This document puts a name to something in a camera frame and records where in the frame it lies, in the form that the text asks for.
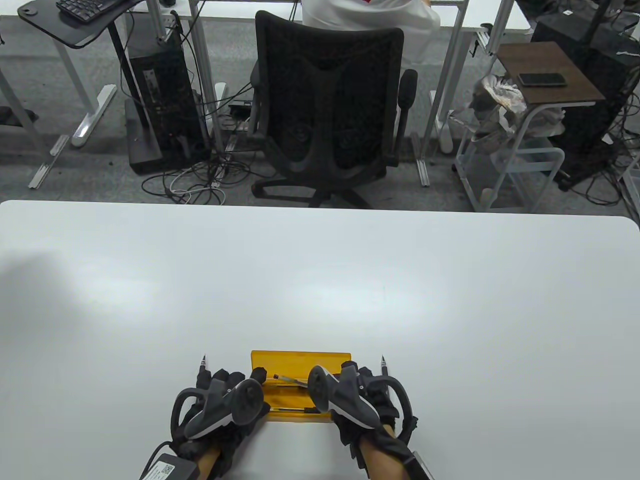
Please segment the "person's right hand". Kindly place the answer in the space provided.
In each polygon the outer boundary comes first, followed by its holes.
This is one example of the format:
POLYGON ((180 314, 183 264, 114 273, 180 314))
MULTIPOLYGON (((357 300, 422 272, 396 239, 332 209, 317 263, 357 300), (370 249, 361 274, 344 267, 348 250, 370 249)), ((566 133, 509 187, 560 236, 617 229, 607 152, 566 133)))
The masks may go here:
MULTIPOLYGON (((354 366, 354 368, 357 369, 359 384, 361 384, 364 378, 373 376, 369 368, 366 366, 359 367, 354 361, 344 362, 342 366, 343 368, 354 366)), ((385 384, 377 382, 364 389, 359 389, 359 395, 375 409, 382 425, 389 426, 392 430, 395 430, 396 419, 400 418, 400 414, 393 405, 385 384)), ((333 410, 330 411, 330 416, 339 430, 339 437, 342 444, 348 447, 358 447, 361 436, 366 430, 333 410)))

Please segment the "person's left hand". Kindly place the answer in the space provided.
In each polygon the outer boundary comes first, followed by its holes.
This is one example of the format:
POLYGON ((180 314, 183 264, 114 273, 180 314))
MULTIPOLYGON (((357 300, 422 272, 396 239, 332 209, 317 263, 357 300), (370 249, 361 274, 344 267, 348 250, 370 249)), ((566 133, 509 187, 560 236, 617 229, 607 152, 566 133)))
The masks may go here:
POLYGON ((266 370, 262 366, 249 376, 224 369, 213 374, 203 368, 196 386, 182 390, 174 400, 171 450, 192 461, 211 447, 217 448, 222 458, 233 457, 270 412, 263 390, 265 381, 266 370))

